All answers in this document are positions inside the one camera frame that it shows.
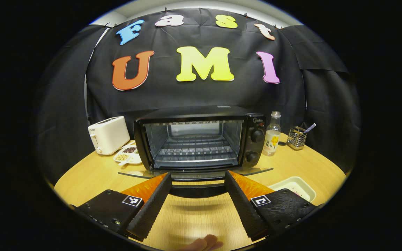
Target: seeds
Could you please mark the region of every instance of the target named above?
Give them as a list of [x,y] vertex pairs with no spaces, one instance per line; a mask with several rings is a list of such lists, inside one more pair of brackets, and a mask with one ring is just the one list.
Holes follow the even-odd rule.
[[136,150],[136,147],[128,147],[123,152],[125,153],[132,153]]
[[128,154],[119,154],[117,157],[116,157],[116,160],[117,161],[124,161],[124,160],[126,160],[128,158]]

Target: white tray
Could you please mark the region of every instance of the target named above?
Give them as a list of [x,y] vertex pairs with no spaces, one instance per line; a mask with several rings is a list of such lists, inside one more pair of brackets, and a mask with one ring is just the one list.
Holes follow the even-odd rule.
[[121,162],[120,160],[116,160],[116,157],[120,154],[126,154],[126,155],[132,155],[132,158],[129,160],[129,164],[140,164],[142,163],[141,157],[139,156],[139,154],[137,153],[137,147],[136,150],[132,153],[124,153],[123,150],[125,150],[128,147],[136,147],[136,145],[129,145],[129,146],[124,146],[123,148],[120,149],[120,151],[118,151],[118,153],[116,153],[116,155],[113,157],[115,162]]
[[280,189],[289,189],[308,202],[312,202],[314,198],[316,198],[316,192],[298,176],[287,178],[284,181],[280,181],[279,183],[270,185],[268,187],[274,191],[278,191]]

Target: black cloth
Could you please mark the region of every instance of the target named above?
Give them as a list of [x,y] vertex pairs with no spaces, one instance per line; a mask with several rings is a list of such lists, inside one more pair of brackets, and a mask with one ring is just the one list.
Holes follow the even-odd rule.
[[46,68],[35,96],[35,156],[55,184],[73,165],[94,151],[84,108],[84,74],[105,31],[89,25],[66,43]]
[[[156,27],[155,22],[166,15],[184,16],[180,26]],[[236,19],[238,27],[219,27],[217,15]],[[137,38],[120,45],[116,33],[138,20],[144,20]],[[265,38],[254,24],[262,23],[236,13],[204,8],[184,8],[141,16],[110,29],[94,50],[88,66],[88,112],[91,123],[113,116],[125,116],[128,132],[133,137],[133,121],[158,108],[202,105],[238,105],[264,113],[281,111],[281,127],[284,133],[293,124],[303,121],[305,90],[302,74],[288,40],[270,24],[275,41]],[[177,48],[194,46],[203,56],[213,47],[229,49],[228,61],[233,81],[202,80],[196,71],[195,81],[179,82],[181,54]],[[136,89],[118,91],[113,87],[114,60],[131,56],[126,68],[126,77],[134,78],[139,61],[136,54],[155,51],[150,58],[147,80]],[[279,84],[263,81],[263,64],[257,51],[274,56],[273,64],[280,79]]]
[[306,144],[347,173],[359,147],[361,112],[356,83],[332,48],[305,25],[283,28],[302,72],[306,113],[303,128],[317,124]]
[[[156,27],[161,17],[184,16],[180,26]],[[236,19],[238,27],[215,24],[216,15]],[[137,38],[120,45],[116,32],[139,19]],[[264,24],[276,40],[265,38],[254,24]],[[184,8],[142,16],[105,30],[90,25],[79,32],[58,53],[45,72],[39,92],[35,125],[37,155],[52,184],[73,165],[94,151],[88,135],[83,103],[84,75],[88,83],[88,119],[91,124],[113,116],[124,116],[134,139],[133,121],[159,108],[202,105],[237,105],[264,113],[281,112],[283,133],[292,126],[316,122],[318,127],[306,144],[345,170],[359,140],[360,114],[354,84],[334,51],[304,25],[276,29],[250,17],[204,8]],[[230,50],[228,62],[233,81],[206,80],[198,73],[195,81],[179,82],[181,54],[177,48],[194,46],[203,56],[213,47]],[[139,61],[136,54],[155,51],[150,58],[147,80],[138,88],[119,91],[113,87],[113,61],[131,56],[126,78],[134,78]],[[257,51],[274,56],[279,84],[263,81],[263,64]]]

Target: oven knob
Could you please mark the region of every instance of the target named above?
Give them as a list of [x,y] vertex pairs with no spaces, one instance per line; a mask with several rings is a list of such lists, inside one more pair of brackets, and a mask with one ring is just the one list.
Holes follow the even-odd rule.
[[258,161],[258,153],[250,152],[246,155],[246,161],[249,163],[256,163]]
[[251,133],[252,142],[260,142],[265,139],[265,134],[262,130],[255,130]]

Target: utensil holder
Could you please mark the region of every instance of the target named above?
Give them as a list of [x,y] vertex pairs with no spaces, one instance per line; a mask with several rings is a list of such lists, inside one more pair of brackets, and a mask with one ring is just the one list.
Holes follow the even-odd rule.
[[294,150],[303,149],[303,146],[305,146],[306,141],[306,134],[304,132],[305,129],[301,127],[291,127],[289,129],[286,144]]

